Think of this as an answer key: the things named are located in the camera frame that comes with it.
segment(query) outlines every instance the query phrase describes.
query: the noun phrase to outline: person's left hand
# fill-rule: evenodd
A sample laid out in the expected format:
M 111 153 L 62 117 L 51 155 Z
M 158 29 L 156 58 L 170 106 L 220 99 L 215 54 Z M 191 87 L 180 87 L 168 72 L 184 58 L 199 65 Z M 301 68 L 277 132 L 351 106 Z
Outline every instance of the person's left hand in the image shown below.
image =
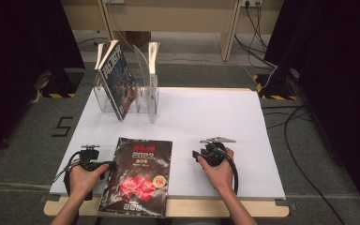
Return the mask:
M 69 174 L 70 196 L 84 199 L 93 190 L 100 175 L 105 173 L 108 168 L 108 164 L 103 164 L 89 172 L 79 165 L 72 167 Z

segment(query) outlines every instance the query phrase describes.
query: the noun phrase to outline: wrist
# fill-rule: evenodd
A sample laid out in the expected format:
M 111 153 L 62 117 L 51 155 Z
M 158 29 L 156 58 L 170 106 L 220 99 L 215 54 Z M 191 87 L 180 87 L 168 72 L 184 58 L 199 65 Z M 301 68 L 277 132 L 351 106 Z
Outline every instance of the wrist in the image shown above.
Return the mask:
M 229 194 L 233 194 L 233 189 L 231 187 L 218 187 L 217 193 L 220 196 L 228 196 Z

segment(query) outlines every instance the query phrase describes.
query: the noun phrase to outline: electrical socket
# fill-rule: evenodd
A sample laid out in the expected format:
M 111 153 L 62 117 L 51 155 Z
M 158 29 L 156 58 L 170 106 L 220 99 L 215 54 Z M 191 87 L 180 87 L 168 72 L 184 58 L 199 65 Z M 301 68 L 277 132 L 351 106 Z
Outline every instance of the electrical socket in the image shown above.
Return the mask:
M 249 1 L 250 8 L 256 8 L 258 3 L 260 3 L 260 7 L 261 7 L 263 3 L 263 0 L 242 0 L 241 7 L 246 6 L 246 1 Z

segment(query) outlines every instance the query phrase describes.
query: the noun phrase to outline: person's right hand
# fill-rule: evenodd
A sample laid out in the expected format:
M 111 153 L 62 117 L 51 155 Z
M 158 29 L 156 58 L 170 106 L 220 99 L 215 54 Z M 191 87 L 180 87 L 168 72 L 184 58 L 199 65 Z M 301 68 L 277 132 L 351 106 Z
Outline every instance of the person's right hand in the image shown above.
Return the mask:
M 80 165 L 72 167 L 69 174 L 69 186 L 71 189 L 70 196 L 76 196 L 84 199 L 95 187 L 100 175 L 105 173 L 108 169 L 108 164 L 103 164 L 92 172 L 85 170 Z
M 233 150 L 226 147 L 227 155 L 233 160 Z M 233 183 L 233 169 L 227 159 L 224 159 L 220 165 L 211 167 L 207 161 L 198 156 L 198 161 L 206 172 L 207 178 L 210 184 L 215 188 L 216 191 L 223 192 L 232 189 Z

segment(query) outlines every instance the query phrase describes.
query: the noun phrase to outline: magazine cover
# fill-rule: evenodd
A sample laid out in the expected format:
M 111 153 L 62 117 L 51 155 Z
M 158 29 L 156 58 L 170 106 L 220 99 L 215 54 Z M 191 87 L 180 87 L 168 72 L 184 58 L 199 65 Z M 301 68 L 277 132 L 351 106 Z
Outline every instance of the magazine cover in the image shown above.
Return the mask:
M 119 138 L 98 211 L 164 218 L 172 142 Z
M 97 75 L 103 83 L 118 120 L 124 120 L 130 104 L 136 97 L 136 81 L 130 73 L 118 40 L 110 42 L 108 51 L 97 67 Z

